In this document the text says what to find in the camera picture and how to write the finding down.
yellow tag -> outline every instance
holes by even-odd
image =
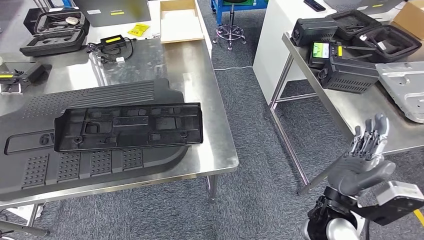
[[[149,25],[137,23],[135,27],[128,31],[129,34],[132,34],[137,37],[141,37],[143,33],[149,28]]]
[[[112,39],[108,39],[105,42],[106,43],[111,43],[111,42],[115,42],[115,41],[118,41],[118,40],[121,40],[121,38],[120,37],[115,37],[115,38],[112,38]]]

yellow sticker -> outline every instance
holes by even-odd
[[[115,42],[115,41],[118,41],[118,40],[121,40],[121,38],[120,37],[115,37],[115,38],[112,38],[112,39],[108,39],[105,42],[108,44],[108,43]]]

laptop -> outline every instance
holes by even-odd
[[[146,0],[73,0],[93,27],[150,21]]]
[[[337,12],[360,10],[364,14],[382,14],[390,11],[404,0],[324,0]]]

cardboard box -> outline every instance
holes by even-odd
[[[424,0],[408,1],[393,22],[424,40]]]
[[[160,42],[204,39],[195,0],[160,1]]]

smartphone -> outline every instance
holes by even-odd
[[[311,7],[313,10],[315,10],[315,12],[322,12],[326,10],[325,7],[321,6],[321,4],[314,0],[304,0],[303,2],[309,7]]]

